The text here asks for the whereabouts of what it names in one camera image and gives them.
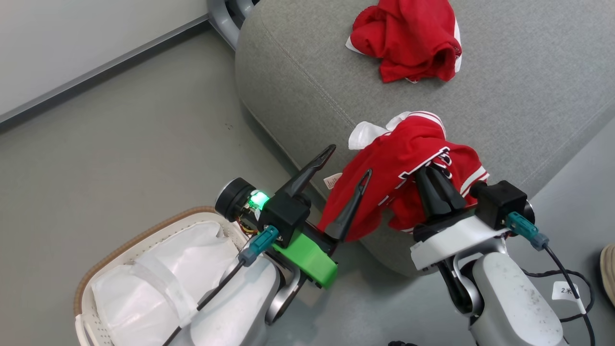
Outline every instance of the green light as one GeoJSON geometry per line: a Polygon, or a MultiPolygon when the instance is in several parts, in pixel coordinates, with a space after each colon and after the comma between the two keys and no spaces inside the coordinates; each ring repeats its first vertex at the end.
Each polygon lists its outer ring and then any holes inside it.
{"type": "Polygon", "coordinates": [[[252,197],[250,197],[250,201],[248,202],[250,205],[256,204],[259,209],[263,210],[263,206],[266,201],[269,201],[269,197],[265,195],[263,192],[259,191],[255,193],[252,197]]]}

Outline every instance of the gray ottoman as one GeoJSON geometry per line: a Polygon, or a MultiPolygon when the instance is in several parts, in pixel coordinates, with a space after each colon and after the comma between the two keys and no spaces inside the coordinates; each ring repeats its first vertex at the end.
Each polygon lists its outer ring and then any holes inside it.
{"type": "MultiPolygon", "coordinates": [[[[239,93],[297,166],[338,150],[314,181],[341,172],[361,121],[385,125],[428,110],[448,139],[470,145],[490,180],[533,196],[615,115],[611,0],[452,0],[463,64],[450,82],[383,84],[379,62],[345,48],[357,14],[376,0],[262,0],[236,54],[239,93]]],[[[362,240],[384,265],[416,275],[411,236],[381,226],[362,240]]]]}

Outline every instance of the white plastic basket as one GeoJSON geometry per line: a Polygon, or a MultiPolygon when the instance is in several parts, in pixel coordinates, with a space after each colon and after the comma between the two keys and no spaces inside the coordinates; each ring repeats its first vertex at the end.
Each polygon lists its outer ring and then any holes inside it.
{"type": "Polygon", "coordinates": [[[248,240],[236,222],[228,222],[218,215],[213,207],[196,207],[184,211],[132,238],[92,267],[77,287],[73,310],[75,330],[81,346],[113,345],[98,317],[91,287],[94,280],[118,265],[132,264],[139,255],[157,243],[195,223],[204,221],[218,222],[223,228],[224,235],[228,236],[238,249],[241,249],[248,240]]]}

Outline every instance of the teal connector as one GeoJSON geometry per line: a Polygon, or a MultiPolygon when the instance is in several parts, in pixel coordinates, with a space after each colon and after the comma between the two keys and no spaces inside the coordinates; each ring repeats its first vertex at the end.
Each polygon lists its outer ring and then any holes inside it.
{"type": "Polygon", "coordinates": [[[258,255],[268,249],[275,243],[280,232],[276,227],[267,226],[261,233],[254,236],[254,239],[250,241],[250,245],[239,252],[238,259],[244,260],[244,265],[249,267],[256,261],[258,255]]]}
{"type": "Polygon", "coordinates": [[[549,243],[549,238],[538,231],[538,227],[517,212],[511,212],[506,216],[506,227],[514,233],[529,240],[532,246],[540,251],[549,243]]]}

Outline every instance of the red garment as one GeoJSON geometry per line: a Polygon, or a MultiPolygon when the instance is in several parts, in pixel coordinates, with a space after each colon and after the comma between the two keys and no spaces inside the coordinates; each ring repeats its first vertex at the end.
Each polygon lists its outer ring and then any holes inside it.
{"type": "Polygon", "coordinates": [[[370,183],[346,239],[357,240],[376,229],[385,207],[395,214],[389,222],[391,228],[411,231],[410,228],[425,221],[412,173],[428,164],[443,167],[450,173],[449,179],[468,206],[476,203],[469,194],[472,184],[489,176],[474,149],[446,141],[439,118],[414,112],[393,132],[376,138],[344,168],[318,228],[324,230],[335,220],[365,171],[371,168],[370,183]]]}
{"type": "Polygon", "coordinates": [[[350,41],[363,54],[382,58],[383,82],[455,76],[461,45],[448,0],[380,0],[357,16],[350,41]]]}

